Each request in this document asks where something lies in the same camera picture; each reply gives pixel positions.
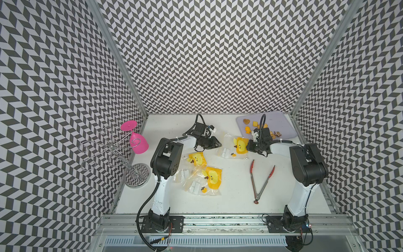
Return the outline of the duck print resealable bag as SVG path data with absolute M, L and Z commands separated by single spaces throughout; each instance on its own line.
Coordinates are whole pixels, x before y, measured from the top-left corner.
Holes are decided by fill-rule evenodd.
M 216 151 L 216 155 L 218 157 L 224 159 L 248 159 L 248 138 L 231 135 L 227 132 L 220 132 L 217 136 L 217 139 L 221 143 L 221 147 L 219 147 Z

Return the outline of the lavender plastic tray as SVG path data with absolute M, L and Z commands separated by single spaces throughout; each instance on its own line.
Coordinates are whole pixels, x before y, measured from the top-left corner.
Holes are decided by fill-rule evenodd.
M 263 126 L 265 128 L 269 128 L 271 132 L 279 131 L 283 139 L 292 139 L 297 137 L 297 133 L 292 125 L 292 123 L 287 119 L 285 114 L 281 111 L 272 111 L 272 112 L 265 112 L 265 113 L 255 113 L 255 114 L 247 114 L 242 115 L 236 118 L 237 126 L 241 132 L 241 135 L 244 138 L 252 139 L 251 134 L 246 134 L 245 127 L 248 126 L 251 129 L 251 133 L 260 127 L 260 119 L 262 115 L 265 114 L 266 120 Z M 244 124 L 243 119 L 249 119 L 250 123 L 248 125 Z M 258 123 L 257 127 L 253 126 L 253 122 L 256 121 Z

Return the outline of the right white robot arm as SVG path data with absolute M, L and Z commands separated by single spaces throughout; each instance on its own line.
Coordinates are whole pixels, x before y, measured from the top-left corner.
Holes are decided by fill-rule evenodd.
M 288 157 L 296 180 L 289 203 L 282 217 L 267 217 L 269 227 L 279 232 L 294 233 L 302 226 L 309 228 L 307 207 L 312 193 L 328 177 L 328 168 L 315 143 L 299 144 L 291 140 L 273 139 L 268 128 L 255 129 L 247 151 Z

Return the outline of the red metal tongs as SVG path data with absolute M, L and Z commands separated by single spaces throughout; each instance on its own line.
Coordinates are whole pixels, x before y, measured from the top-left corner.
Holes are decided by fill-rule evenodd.
M 253 188 L 253 194 L 254 194 L 254 204 L 258 205 L 261 197 L 264 193 L 264 190 L 266 189 L 269 180 L 272 178 L 275 170 L 276 170 L 276 166 L 274 165 L 270 171 L 270 173 L 267 174 L 267 177 L 263 180 L 263 179 L 259 179 L 256 180 L 257 176 L 255 176 L 255 160 L 252 161 L 250 168 L 249 168 L 249 175 L 250 175 L 250 179 L 251 179 L 251 184 L 252 184 L 252 188 Z

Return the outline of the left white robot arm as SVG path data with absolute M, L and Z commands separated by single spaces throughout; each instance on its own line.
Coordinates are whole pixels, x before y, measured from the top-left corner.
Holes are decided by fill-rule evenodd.
M 152 206 L 138 230 L 145 232 L 164 232 L 173 223 L 170 220 L 170 200 L 169 191 L 172 177 L 179 168 L 182 152 L 188 147 L 202 147 L 205 150 L 216 149 L 222 146 L 215 136 L 184 135 L 179 138 L 162 138 L 152 156 L 150 162 L 152 173 L 155 176 L 155 188 L 151 195 L 141 205 L 136 218 L 139 219 L 143 209 L 149 202 Z

